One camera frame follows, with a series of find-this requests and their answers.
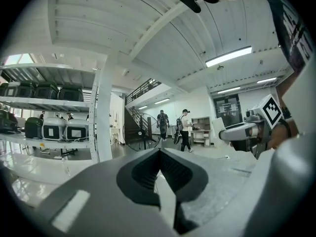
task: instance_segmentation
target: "white pillar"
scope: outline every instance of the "white pillar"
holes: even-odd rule
[[[100,71],[99,95],[97,102],[97,150],[100,162],[111,160],[110,143],[110,101],[115,67],[118,63],[119,52],[111,50],[104,68]]]

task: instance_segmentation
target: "person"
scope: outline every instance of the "person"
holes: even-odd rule
[[[192,126],[192,124],[189,122],[189,119],[187,117],[188,113],[190,113],[190,111],[184,109],[182,111],[182,115],[179,117],[183,126],[183,129],[180,131],[182,136],[181,151],[184,152],[184,149],[187,146],[189,153],[191,153],[193,151],[193,148],[191,148],[189,143],[189,127]]]
[[[157,116],[157,128],[160,128],[160,135],[162,141],[166,141],[167,127],[169,128],[169,117],[163,110]]]
[[[39,118],[40,118],[41,120],[44,120],[44,114],[45,114],[45,112],[42,111],[41,115],[39,116]]]
[[[71,116],[71,113],[67,113],[67,115],[68,115],[68,121],[71,119],[74,119],[73,116]]]
[[[220,0],[204,0],[218,3]],[[300,73],[308,62],[316,36],[307,29],[315,28],[314,19],[305,8],[300,8],[298,0],[267,0],[270,4],[279,45],[293,70]]]

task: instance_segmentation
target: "poster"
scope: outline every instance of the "poster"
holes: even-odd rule
[[[237,111],[236,104],[232,104],[232,105],[231,105],[231,111]]]

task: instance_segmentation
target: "white t-shirt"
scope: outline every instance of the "white t-shirt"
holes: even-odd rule
[[[190,124],[190,120],[188,118],[188,116],[183,116],[181,119],[182,125],[183,125],[183,130],[182,131],[189,131],[189,127],[188,126],[184,126],[185,124]]]

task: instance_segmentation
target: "doorway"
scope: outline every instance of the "doorway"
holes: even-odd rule
[[[222,118],[224,126],[242,123],[238,94],[214,99],[216,117]]]

